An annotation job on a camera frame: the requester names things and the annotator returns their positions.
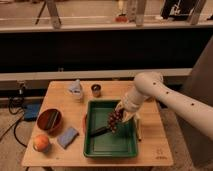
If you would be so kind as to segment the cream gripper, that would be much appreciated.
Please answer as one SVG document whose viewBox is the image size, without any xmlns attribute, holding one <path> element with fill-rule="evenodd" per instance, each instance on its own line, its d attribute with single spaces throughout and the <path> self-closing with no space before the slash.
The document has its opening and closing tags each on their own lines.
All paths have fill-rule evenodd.
<svg viewBox="0 0 213 171">
<path fill-rule="evenodd" d="M 135 112 L 130 112 L 127 109 L 125 109 L 122 102 L 119 102 L 116 105 L 115 111 L 122 115 L 122 122 L 123 123 L 129 121 L 130 119 L 132 119 L 135 116 Z"/>
</svg>

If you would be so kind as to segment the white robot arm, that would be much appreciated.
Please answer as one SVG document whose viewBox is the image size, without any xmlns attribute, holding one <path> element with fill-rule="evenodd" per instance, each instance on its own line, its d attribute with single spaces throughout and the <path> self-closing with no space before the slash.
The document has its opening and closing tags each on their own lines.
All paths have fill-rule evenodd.
<svg viewBox="0 0 213 171">
<path fill-rule="evenodd" d="M 168 88 L 163 83 L 162 74 L 158 72 L 137 74 L 132 88 L 121 98 L 115 110 L 122 110 L 122 121 L 127 122 L 149 97 L 164 103 L 213 141 L 213 107 Z"/>
</svg>

